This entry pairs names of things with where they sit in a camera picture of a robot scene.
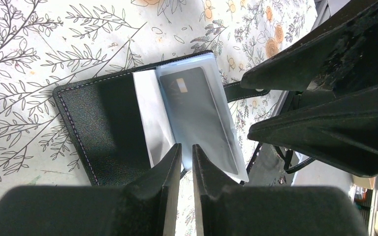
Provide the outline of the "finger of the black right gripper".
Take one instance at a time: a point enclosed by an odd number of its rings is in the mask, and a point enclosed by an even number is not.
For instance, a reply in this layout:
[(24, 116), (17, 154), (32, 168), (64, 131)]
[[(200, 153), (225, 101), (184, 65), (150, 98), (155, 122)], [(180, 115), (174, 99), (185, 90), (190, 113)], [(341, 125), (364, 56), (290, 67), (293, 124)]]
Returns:
[(351, 0), (299, 41), (248, 70), (245, 89), (333, 90), (378, 36), (378, 0)]
[(359, 177), (374, 177), (378, 85), (258, 122), (248, 138), (292, 149)]

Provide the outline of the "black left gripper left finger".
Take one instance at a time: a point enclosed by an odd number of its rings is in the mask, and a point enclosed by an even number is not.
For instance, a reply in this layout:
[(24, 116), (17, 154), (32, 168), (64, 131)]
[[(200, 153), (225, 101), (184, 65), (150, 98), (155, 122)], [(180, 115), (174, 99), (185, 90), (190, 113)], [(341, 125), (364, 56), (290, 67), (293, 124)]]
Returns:
[(172, 236), (182, 147), (123, 187), (19, 186), (0, 200), (0, 236)]

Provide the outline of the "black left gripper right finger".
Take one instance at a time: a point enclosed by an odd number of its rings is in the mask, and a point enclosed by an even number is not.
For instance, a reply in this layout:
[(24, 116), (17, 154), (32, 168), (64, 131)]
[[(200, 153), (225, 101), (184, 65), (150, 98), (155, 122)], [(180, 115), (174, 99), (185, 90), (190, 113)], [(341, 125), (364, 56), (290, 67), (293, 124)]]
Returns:
[(246, 187), (192, 147), (199, 236), (365, 236), (360, 213), (339, 188)]

